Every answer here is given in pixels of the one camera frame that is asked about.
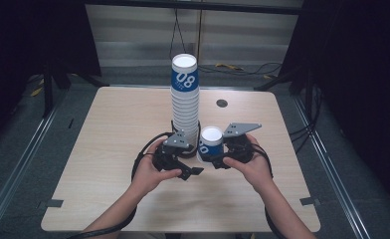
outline gray floor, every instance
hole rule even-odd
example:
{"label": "gray floor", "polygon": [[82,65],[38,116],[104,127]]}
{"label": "gray floor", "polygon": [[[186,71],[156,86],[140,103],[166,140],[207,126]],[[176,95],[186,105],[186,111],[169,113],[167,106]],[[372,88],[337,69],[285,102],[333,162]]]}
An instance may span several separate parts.
{"label": "gray floor", "polygon": [[[253,71],[257,67],[245,67]],[[168,86],[170,70],[164,67],[103,68],[102,81],[118,85]],[[85,81],[73,78],[30,166],[26,169],[16,193],[0,220],[0,238],[65,238],[71,233],[44,232],[40,223],[45,209],[40,202],[51,198],[75,140],[84,123],[97,89]],[[267,80],[262,75],[231,76],[200,72],[201,87],[251,89]],[[31,140],[44,109],[43,95],[29,97],[35,86],[30,84],[24,98],[9,123],[0,132],[0,189]],[[303,127],[288,91],[289,84],[271,89],[277,99],[288,132]],[[349,193],[370,238],[390,238],[390,197],[372,171],[357,156],[349,141],[343,137],[331,111],[322,106],[317,132]],[[301,140],[293,144],[297,148]],[[318,199],[316,206],[321,229],[318,238],[356,238],[345,216],[327,174],[312,144],[308,141],[297,155],[310,194]],[[271,233],[257,238],[275,238]]]}

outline hand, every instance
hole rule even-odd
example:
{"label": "hand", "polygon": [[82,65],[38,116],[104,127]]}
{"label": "hand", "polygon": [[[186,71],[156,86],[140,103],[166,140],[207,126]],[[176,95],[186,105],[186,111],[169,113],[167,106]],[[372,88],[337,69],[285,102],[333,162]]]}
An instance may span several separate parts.
{"label": "hand", "polygon": [[163,142],[164,139],[157,140],[148,148],[146,155],[140,161],[132,183],[129,186],[129,188],[134,188],[141,193],[142,196],[154,190],[161,181],[176,177],[182,173],[181,169],[158,171],[152,164],[152,153],[154,153]]}
{"label": "hand", "polygon": [[[247,138],[251,143],[259,145],[257,140],[250,134],[247,134]],[[266,159],[257,152],[254,152],[251,161],[247,163],[240,162],[231,157],[223,158],[223,162],[226,163],[228,166],[231,166],[242,172],[247,181],[251,183],[251,185],[257,192],[259,192],[259,190],[264,185],[268,183],[273,183]]]}

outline blue cup label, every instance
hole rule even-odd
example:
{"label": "blue cup label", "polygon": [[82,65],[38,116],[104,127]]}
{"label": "blue cup label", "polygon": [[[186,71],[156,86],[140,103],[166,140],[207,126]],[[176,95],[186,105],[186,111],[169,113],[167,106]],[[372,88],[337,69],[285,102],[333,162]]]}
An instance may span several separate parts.
{"label": "blue cup label", "polygon": [[192,92],[198,88],[198,71],[178,73],[172,70],[171,86],[178,92]]}
{"label": "blue cup label", "polygon": [[201,157],[205,154],[210,156],[222,154],[224,152],[223,143],[219,143],[218,145],[211,146],[203,143],[202,139],[200,139],[198,145],[198,152],[201,155]]}

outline black tape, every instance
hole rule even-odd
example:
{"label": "black tape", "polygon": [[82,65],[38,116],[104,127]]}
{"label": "black tape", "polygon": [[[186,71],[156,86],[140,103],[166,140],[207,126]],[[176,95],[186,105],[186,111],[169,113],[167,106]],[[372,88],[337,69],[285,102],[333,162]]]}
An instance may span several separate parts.
{"label": "black tape", "polygon": [[48,201],[41,201],[38,208],[46,209],[48,207],[62,207],[64,200],[50,199]]}
{"label": "black tape", "polygon": [[321,205],[321,202],[317,198],[312,198],[312,197],[301,198],[300,203],[302,206],[307,206],[307,205],[319,206],[319,205]]}

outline black curtain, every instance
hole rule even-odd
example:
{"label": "black curtain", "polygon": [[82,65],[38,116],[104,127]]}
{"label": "black curtain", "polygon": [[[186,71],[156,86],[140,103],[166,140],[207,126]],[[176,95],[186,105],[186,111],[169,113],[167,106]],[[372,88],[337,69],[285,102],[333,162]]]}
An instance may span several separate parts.
{"label": "black curtain", "polygon": [[81,73],[100,75],[85,5],[0,0],[0,127],[27,80],[55,59]]}
{"label": "black curtain", "polygon": [[334,6],[324,24],[299,17],[286,71],[310,59],[342,130],[390,193],[390,1],[339,0]]}

